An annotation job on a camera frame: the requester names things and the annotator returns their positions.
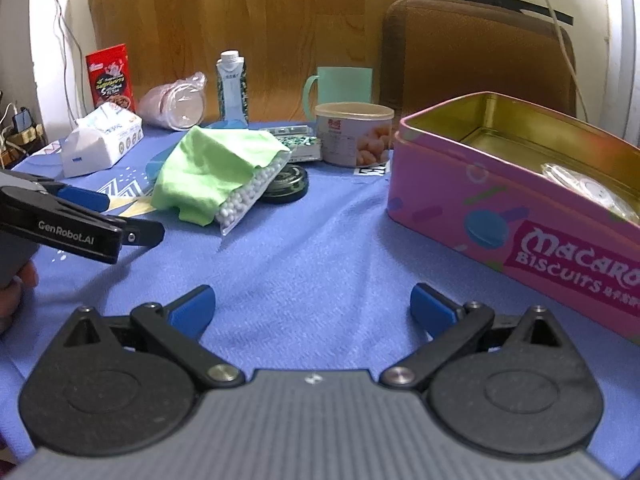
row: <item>mint green mug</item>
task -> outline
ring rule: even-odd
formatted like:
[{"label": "mint green mug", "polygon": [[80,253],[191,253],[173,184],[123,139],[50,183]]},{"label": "mint green mug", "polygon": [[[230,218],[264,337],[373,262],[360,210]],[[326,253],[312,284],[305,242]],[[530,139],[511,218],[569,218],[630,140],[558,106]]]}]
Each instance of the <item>mint green mug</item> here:
[{"label": "mint green mug", "polygon": [[370,103],[373,70],[354,66],[319,66],[318,75],[306,80],[302,91],[302,104],[306,118],[310,121],[316,115],[309,109],[309,93],[318,81],[318,104],[327,103]]}]

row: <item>blue gripper pad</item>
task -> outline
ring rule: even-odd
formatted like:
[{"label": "blue gripper pad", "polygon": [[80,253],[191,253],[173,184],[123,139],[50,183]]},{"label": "blue gripper pad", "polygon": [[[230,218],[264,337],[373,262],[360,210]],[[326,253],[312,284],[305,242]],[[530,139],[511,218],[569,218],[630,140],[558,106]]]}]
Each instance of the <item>blue gripper pad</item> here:
[{"label": "blue gripper pad", "polygon": [[464,309],[426,283],[418,283],[411,291],[411,315],[431,337],[440,334],[464,316]]},{"label": "blue gripper pad", "polygon": [[216,294],[209,285],[201,285],[165,306],[169,325],[191,339],[205,331],[216,310]]},{"label": "blue gripper pad", "polygon": [[103,213],[109,208],[110,200],[107,195],[81,187],[63,187],[56,196],[97,213]]}]

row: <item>round food container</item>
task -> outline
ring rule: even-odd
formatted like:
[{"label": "round food container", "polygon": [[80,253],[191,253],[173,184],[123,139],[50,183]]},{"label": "round food container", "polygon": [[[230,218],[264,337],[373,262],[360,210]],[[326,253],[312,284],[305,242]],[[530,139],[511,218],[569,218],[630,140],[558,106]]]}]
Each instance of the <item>round food container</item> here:
[{"label": "round food container", "polygon": [[366,168],[389,160],[391,108],[369,103],[316,106],[322,160],[337,166]]}]

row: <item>blue tablecloth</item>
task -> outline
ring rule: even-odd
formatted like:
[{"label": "blue tablecloth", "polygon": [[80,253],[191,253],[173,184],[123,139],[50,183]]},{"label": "blue tablecloth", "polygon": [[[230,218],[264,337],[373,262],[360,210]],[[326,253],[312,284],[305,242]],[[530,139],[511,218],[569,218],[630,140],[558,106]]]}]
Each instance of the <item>blue tablecloth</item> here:
[{"label": "blue tablecloth", "polygon": [[[69,182],[121,196],[143,194],[147,162],[181,135],[146,128],[142,143],[114,168]],[[58,157],[32,156],[19,169],[62,179]],[[121,315],[207,283],[218,307],[202,344],[249,377],[256,368],[370,368],[377,377],[425,341],[408,314],[412,287],[425,281],[460,303],[484,301],[505,314],[548,306],[605,396],[591,453],[620,476],[636,465],[640,348],[393,222],[385,212],[388,175],[355,176],[320,163],[308,170],[305,198],[257,203],[226,238],[215,224],[201,228],[180,222],[175,212],[154,212],[149,217],[166,227],[164,243],[147,251],[125,248],[115,266],[42,247],[35,257],[40,286],[26,295],[0,339],[0,434],[17,457],[33,451],[18,417],[20,387],[81,304]]]}]

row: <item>red packaging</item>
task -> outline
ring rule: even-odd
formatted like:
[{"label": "red packaging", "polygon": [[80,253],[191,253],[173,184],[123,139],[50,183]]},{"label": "red packaging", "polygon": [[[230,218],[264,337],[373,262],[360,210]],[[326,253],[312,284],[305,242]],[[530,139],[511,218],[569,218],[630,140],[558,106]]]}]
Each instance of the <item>red packaging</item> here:
[{"label": "red packaging", "polygon": [[86,56],[86,68],[96,108],[111,102],[131,112],[136,111],[126,45],[120,44],[89,54]]}]

